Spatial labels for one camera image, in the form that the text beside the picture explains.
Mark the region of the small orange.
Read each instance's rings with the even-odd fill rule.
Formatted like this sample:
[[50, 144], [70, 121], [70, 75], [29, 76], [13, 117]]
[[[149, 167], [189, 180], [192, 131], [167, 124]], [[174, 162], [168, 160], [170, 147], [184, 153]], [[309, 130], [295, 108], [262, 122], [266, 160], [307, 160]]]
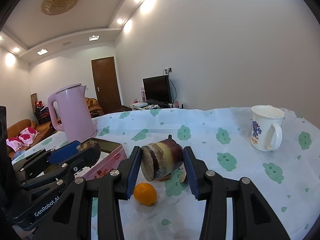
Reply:
[[133, 196], [139, 204], [144, 206], [152, 206], [157, 202], [157, 192], [155, 188], [148, 183], [137, 184]]

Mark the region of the cut purple sugarcane piece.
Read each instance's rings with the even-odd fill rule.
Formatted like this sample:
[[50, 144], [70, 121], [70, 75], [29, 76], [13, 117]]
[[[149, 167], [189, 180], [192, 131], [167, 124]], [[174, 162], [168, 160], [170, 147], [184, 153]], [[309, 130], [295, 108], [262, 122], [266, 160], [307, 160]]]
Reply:
[[183, 164], [183, 149], [173, 138], [141, 147], [141, 169], [147, 181], [162, 180]]

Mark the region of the dark brown water chestnut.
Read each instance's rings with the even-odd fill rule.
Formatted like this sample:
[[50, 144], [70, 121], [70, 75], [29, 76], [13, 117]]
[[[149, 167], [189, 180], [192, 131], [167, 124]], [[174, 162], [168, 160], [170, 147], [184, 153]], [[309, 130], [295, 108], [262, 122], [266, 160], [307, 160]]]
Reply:
[[77, 156], [80, 159], [80, 166], [92, 167], [101, 156], [101, 146], [99, 142], [93, 139], [88, 139], [77, 146]]

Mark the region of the pink floral cushion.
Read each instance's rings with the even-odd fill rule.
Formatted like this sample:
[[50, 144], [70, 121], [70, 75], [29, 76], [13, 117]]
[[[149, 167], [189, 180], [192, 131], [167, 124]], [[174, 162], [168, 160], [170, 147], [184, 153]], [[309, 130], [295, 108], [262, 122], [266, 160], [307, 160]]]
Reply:
[[17, 152], [20, 148], [30, 146], [38, 134], [39, 132], [36, 129], [29, 126], [23, 129], [18, 136], [8, 138], [6, 143], [7, 146]]

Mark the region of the pink biscuit tin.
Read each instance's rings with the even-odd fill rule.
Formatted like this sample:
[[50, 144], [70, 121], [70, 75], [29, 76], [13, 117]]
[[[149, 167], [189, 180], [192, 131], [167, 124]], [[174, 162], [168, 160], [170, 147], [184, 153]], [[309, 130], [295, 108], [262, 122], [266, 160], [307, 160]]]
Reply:
[[[93, 138], [93, 140], [98, 142], [101, 147], [100, 158], [92, 167], [77, 169], [75, 177], [84, 177], [86, 180], [101, 178], [111, 170], [117, 169], [120, 162], [127, 158], [122, 144], [98, 138]], [[72, 157], [77, 153], [78, 150], [76, 148], [78, 145], [80, 145], [79, 141], [64, 142], [50, 156], [50, 166], [45, 169], [44, 173], [57, 170], [60, 161], [67, 160], [67, 157]]]

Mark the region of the pink electric kettle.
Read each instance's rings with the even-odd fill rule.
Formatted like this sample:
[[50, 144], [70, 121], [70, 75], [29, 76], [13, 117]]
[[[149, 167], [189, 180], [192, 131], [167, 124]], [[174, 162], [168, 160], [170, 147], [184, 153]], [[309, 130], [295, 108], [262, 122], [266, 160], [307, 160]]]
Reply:
[[68, 85], [49, 96], [47, 100], [53, 127], [64, 132], [68, 142], [83, 142], [97, 134], [89, 113], [86, 99], [86, 86]]

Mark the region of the orange leather sofa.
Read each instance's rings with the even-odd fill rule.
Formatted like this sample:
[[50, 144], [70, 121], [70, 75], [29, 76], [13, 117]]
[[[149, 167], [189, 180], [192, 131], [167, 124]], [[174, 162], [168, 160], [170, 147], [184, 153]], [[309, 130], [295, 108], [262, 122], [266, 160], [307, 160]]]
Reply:
[[28, 150], [51, 136], [54, 132], [52, 122], [36, 126], [35, 122], [24, 119], [7, 129], [6, 140], [9, 157], [13, 160], [18, 152]]

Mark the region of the tv stand with clutter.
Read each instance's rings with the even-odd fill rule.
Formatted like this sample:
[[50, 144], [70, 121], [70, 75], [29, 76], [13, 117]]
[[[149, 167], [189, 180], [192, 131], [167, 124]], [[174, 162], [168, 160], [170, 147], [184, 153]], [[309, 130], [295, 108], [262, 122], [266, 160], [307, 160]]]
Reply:
[[185, 109], [183, 103], [175, 101], [174, 103], [163, 103], [155, 101], [153, 102], [143, 102], [143, 101], [134, 101], [129, 105], [129, 108], [134, 110], [152, 110], [152, 109]]

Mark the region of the brown wooden door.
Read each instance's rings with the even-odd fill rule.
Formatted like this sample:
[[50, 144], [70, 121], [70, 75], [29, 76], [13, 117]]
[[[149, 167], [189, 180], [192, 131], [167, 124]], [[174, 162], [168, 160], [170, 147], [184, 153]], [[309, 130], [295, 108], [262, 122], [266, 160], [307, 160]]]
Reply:
[[114, 57], [91, 61], [95, 92], [104, 113], [113, 113], [121, 108]]

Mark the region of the cloud print tablecloth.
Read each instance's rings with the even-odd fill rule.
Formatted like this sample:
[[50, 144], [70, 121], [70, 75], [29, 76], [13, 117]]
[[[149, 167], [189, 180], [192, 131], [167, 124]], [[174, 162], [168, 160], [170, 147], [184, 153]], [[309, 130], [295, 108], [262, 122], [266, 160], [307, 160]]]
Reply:
[[[93, 122], [99, 139], [122, 144], [126, 154], [172, 135], [210, 170], [234, 180], [248, 177], [291, 239], [303, 239], [319, 216], [319, 129], [294, 111], [285, 111], [281, 146], [271, 152], [251, 145], [250, 108], [143, 110], [108, 114]], [[154, 206], [140, 205], [134, 198], [119, 203], [126, 239], [199, 238], [205, 202], [180, 183], [181, 174], [175, 171], [168, 181], [152, 183]]]

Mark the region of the white floral mug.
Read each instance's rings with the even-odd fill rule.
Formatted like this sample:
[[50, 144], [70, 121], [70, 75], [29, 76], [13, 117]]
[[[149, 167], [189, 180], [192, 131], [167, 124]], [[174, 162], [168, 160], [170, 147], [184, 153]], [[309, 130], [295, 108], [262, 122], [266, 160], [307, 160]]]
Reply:
[[256, 105], [252, 111], [251, 145], [259, 151], [275, 151], [282, 142], [285, 113], [271, 105]]

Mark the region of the black television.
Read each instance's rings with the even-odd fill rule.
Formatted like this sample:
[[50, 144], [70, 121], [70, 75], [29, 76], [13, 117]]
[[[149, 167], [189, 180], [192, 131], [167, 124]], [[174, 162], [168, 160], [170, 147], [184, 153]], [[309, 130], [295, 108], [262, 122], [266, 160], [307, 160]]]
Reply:
[[144, 78], [143, 85], [147, 101], [172, 103], [169, 77], [167, 75]]

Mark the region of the gold ceiling lamp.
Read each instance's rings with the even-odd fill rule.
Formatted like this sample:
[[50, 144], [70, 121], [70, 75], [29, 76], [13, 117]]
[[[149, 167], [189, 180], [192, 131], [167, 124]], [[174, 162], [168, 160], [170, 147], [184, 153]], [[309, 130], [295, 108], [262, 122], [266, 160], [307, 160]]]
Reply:
[[79, 0], [43, 0], [41, 12], [48, 16], [64, 14], [73, 9]]

